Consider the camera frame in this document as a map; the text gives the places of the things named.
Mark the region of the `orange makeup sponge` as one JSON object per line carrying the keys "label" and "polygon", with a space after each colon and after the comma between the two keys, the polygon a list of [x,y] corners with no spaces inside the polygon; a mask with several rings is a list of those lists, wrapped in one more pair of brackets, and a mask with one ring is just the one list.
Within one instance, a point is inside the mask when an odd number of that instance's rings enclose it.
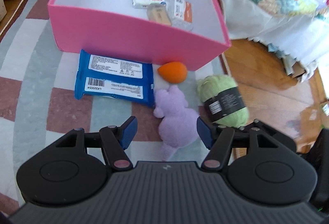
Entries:
{"label": "orange makeup sponge", "polygon": [[179,84],[184,82],[188,74],[186,66],[179,61],[173,61],[161,65],[157,69],[157,72],[166,82],[171,84]]}

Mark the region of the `purple plush toy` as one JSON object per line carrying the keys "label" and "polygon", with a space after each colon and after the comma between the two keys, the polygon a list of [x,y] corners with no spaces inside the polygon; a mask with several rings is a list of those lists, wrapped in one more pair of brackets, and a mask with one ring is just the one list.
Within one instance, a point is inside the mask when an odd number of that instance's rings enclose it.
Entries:
{"label": "purple plush toy", "polygon": [[153,115],[160,119],[158,134],[162,139],[162,160],[168,161],[178,149],[185,148],[198,138],[198,113],[189,108],[184,93],[176,85],[155,92]]}

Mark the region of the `pink cardboard box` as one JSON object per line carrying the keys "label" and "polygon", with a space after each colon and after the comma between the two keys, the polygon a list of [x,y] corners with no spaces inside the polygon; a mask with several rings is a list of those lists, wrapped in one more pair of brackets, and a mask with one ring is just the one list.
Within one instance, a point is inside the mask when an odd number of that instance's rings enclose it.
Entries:
{"label": "pink cardboard box", "polygon": [[198,70],[231,46],[219,0],[192,5],[189,29],[148,20],[132,0],[50,0],[53,35],[62,51],[162,65],[180,61]]}

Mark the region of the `orange white small box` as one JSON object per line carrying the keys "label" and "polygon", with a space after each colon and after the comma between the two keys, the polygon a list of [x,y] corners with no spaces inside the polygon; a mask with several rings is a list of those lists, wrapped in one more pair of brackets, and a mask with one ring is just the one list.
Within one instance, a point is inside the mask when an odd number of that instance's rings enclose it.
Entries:
{"label": "orange white small box", "polygon": [[172,0],[170,12],[172,25],[184,30],[193,29],[192,5],[186,0]]}

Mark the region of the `blue wet wipes pack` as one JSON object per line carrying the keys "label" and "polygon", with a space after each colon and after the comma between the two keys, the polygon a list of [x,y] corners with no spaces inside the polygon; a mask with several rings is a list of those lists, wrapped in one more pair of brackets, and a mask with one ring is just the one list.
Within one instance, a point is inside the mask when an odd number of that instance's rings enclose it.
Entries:
{"label": "blue wet wipes pack", "polygon": [[96,95],[154,106],[153,66],[147,63],[89,54],[82,50],[74,97]]}

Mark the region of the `gold beige cosmetic tube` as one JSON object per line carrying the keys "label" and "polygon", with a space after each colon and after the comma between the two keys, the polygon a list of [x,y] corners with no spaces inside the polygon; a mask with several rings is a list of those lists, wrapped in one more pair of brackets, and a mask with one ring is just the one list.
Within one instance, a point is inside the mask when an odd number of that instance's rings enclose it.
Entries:
{"label": "gold beige cosmetic tube", "polygon": [[172,25],[166,7],[162,4],[150,4],[147,8],[147,16],[149,21],[166,26]]}

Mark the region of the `green yarn ball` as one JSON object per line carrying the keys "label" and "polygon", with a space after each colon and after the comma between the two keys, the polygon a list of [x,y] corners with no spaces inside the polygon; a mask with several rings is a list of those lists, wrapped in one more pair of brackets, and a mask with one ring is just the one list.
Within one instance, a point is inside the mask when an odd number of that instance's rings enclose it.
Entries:
{"label": "green yarn ball", "polygon": [[197,94],[211,122],[234,128],[247,124],[249,110],[233,77],[207,76],[197,82]]}

